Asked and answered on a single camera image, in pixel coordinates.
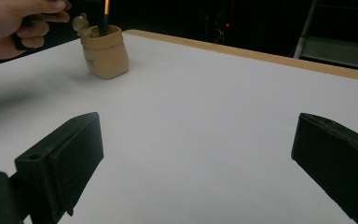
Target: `white tabletop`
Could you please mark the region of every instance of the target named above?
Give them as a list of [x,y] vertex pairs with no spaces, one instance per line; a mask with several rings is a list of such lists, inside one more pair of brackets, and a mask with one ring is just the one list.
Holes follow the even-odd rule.
[[291,160],[301,112],[358,132],[358,80],[124,35],[123,76],[79,40],[0,64],[0,171],[100,114],[105,158],[60,223],[354,223]]

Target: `table edge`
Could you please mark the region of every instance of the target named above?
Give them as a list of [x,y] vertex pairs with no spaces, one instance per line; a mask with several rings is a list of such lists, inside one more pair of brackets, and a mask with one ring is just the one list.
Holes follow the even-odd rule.
[[273,55],[273,54],[268,54],[268,53],[263,53],[263,52],[248,50],[248,49],[238,49],[229,46],[209,43],[209,42],[202,42],[199,40],[187,39],[187,38],[173,36],[173,35],[163,35],[158,33],[142,31],[142,30],[131,29],[131,30],[123,31],[123,33],[127,35],[137,35],[137,36],[156,39],[169,43],[180,44],[192,48],[207,49],[215,52],[240,56],[244,58],[251,58],[251,59],[256,59],[259,61],[264,61],[269,63],[278,63],[278,64],[288,65],[292,67],[307,69],[311,71],[321,72],[321,73],[340,76],[340,77],[348,77],[358,80],[358,70],[356,69],[340,67],[340,66],[324,64],[324,63],[314,63],[314,62],[299,60],[295,58],[283,57],[279,55]]

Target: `hand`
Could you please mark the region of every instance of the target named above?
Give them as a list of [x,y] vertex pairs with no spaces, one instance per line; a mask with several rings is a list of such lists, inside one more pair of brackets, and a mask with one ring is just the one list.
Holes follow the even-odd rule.
[[[70,17],[65,10],[70,7],[68,0],[0,0],[0,59],[16,57],[24,52],[15,49],[11,38],[13,33],[21,38],[25,47],[42,47],[43,36],[49,29],[47,21],[68,22]],[[28,15],[32,15],[32,24],[21,26],[22,18]]]

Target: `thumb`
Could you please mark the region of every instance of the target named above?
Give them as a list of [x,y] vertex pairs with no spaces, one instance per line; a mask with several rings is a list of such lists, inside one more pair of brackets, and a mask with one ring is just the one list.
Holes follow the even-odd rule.
[[65,8],[63,0],[16,0],[11,2],[13,13],[19,17],[40,13],[57,13]]

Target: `cup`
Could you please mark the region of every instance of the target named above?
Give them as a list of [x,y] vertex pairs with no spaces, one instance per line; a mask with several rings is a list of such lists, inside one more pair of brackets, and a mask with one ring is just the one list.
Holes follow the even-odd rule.
[[100,36],[97,26],[81,35],[80,42],[89,71],[96,77],[111,79],[129,70],[129,57],[121,29],[109,25],[107,35]]

